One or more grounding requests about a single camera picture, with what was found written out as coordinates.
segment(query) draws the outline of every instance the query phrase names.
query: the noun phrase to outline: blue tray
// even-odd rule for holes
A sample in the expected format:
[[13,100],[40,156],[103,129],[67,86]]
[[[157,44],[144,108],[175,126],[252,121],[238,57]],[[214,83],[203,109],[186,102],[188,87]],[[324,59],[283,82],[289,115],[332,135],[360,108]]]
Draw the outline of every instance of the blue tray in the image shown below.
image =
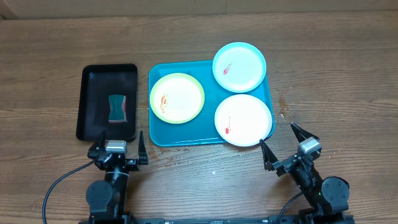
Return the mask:
[[[171,73],[186,73],[196,78],[205,91],[205,104],[199,115],[183,124],[169,124],[159,119],[149,104],[149,136],[158,146],[192,146],[198,144],[213,144],[226,142],[217,132],[214,115],[218,105],[229,96],[237,93],[221,87],[213,76],[212,60],[197,62],[162,63],[155,65],[149,72],[148,97],[155,83]],[[263,101],[272,115],[272,128],[267,138],[275,130],[274,113],[272,112],[271,96],[267,76],[264,81],[246,94]]]

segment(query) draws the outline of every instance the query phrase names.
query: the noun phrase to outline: plate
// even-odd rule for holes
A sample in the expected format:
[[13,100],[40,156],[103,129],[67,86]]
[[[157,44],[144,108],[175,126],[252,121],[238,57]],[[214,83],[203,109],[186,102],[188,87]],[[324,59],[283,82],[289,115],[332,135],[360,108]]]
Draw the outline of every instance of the plate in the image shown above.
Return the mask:
[[264,79],[266,60],[251,44],[235,42],[222,47],[213,60],[213,75],[225,89],[244,93],[255,89]]
[[201,84],[190,75],[172,73],[150,91],[150,107],[162,121],[182,124],[196,117],[205,103]]
[[258,98],[238,94],[228,97],[217,107],[215,125],[225,141],[235,146],[253,146],[271,131],[272,115]]

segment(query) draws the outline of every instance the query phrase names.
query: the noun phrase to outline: red stain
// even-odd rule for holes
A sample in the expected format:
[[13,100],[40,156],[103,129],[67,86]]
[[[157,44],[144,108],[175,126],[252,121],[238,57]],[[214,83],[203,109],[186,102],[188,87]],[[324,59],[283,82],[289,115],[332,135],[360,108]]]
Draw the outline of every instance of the red stain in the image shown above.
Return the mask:
[[123,99],[122,110],[124,113],[124,117],[126,117],[126,97],[124,97],[124,99]]
[[229,72],[229,68],[231,68],[232,62],[224,69],[224,75]]
[[225,128],[225,134],[229,134],[231,132],[230,123],[231,123],[231,116],[228,117],[228,127]]
[[160,102],[160,110],[162,111],[162,113],[165,113],[164,109],[166,106],[167,106],[166,96],[163,94],[161,102]]

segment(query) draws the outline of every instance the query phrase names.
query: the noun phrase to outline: black tray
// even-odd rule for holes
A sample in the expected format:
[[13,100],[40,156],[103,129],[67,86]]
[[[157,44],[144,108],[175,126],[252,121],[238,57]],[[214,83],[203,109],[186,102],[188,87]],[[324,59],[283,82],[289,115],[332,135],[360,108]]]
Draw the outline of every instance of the black tray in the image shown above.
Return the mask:
[[[126,96],[126,122],[110,123],[109,95]],[[106,139],[136,138],[137,67],[134,64],[89,65],[83,69],[76,137],[95,140],[105,129]]]

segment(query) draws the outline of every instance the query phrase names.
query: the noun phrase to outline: plate with green rim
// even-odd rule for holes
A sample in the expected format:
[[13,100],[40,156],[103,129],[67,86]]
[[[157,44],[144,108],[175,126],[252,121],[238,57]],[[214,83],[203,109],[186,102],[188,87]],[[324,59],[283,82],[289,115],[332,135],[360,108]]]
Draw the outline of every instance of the plate with green rim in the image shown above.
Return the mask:
[[192,120],[204,104],[202,85],[185,73],[171,73],[162,77],[150,91],[150,107],[154,114],[170,124]]

